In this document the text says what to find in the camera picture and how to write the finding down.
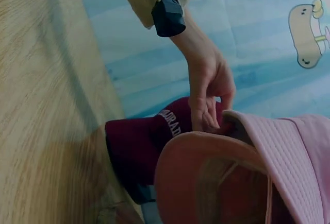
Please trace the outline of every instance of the hand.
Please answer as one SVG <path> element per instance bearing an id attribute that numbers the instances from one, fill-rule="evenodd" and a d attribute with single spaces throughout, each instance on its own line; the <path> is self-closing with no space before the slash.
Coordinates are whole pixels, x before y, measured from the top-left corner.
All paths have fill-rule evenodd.
<path id="1" fill-rule="evenodd" d="M 190 82 L 189 105 L 194 131 L 216 133 L 217 121 L 216 100 L 221 98 L 223 109 L 233 107 L 236 88 L 233 74 L 227 62 L 217 48 L 207 58 L 190 56 L 187 59 Z"/>
<path id="2" fill-rule="evenodd" d="M 194 131 L 216 133 L 219 128 L 215 97 L 231 109 L 236 92 L 233 74 L 219 49 L 185 10 L 186 30 L 171 40 L 188 63 L 191 121 Z"/>

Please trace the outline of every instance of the maroon cap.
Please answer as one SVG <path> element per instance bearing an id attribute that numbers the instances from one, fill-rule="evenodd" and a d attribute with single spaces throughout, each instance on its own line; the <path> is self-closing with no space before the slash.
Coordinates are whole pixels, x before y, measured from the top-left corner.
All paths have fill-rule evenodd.
<path id="1" fill-rule="evenodd" d="M 221 103 L 217 103 L 221 123 Z M 173 137 L 192 131 L 188 97 L 178 99 L 147 118 L 112 120 L 106 123 L 107 147 L 121 174 L 140 185 L 152 185 L 159 155 Z"/>

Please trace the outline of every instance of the black wristband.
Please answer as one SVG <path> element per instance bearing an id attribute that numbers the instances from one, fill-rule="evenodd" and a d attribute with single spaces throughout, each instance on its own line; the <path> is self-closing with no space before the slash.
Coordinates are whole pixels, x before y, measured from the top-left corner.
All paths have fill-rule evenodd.
<path id="1" fill-rule="evenodd" d="M 183 10 L 178 0 L 157 1 L 151 15 L 160 37 L 172 37 L 186 29 Z"/>

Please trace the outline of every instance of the pink bucket hat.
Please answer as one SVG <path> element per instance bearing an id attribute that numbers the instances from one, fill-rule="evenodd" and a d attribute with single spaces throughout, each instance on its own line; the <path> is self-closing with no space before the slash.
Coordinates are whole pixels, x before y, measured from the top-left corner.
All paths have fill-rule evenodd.
<path id="1" fill-rule="evenodd" d="M 223 135 L 181 134 L 155 173 L 164 224 L 330 223 L 330 119 L 224 111 Z"/>

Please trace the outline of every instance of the hat brim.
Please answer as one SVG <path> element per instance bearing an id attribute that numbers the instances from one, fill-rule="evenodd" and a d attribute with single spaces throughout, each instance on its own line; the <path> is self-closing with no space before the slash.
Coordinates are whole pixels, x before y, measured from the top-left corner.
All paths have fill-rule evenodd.
<path id="1" fill-rule="evenodd" d="M 157 204 L 163 222 L 200 223 L 196 212 L 197 180 L 205 162 L 219 157 L 268 172 L 297 223 L 323 223 L 315 172 L 295 124 L 234 111 L 223 112 L 224 123 L 227 116 L 243 124 L 254 147 L 228 136 L 208 133 L 191 132 L 171 140 L 158 160 L 155 174 Z"/>
<path id="2" fill-rule="evenodd" d="M 257 150 L 240 140 L 202 132 L 179 135 L 166 144 L 156 167 L 156 201 L 163 223 L 200 223 L 196 185 L 203 165 L 212 158 L 258 167 L 266 173 Z"/>

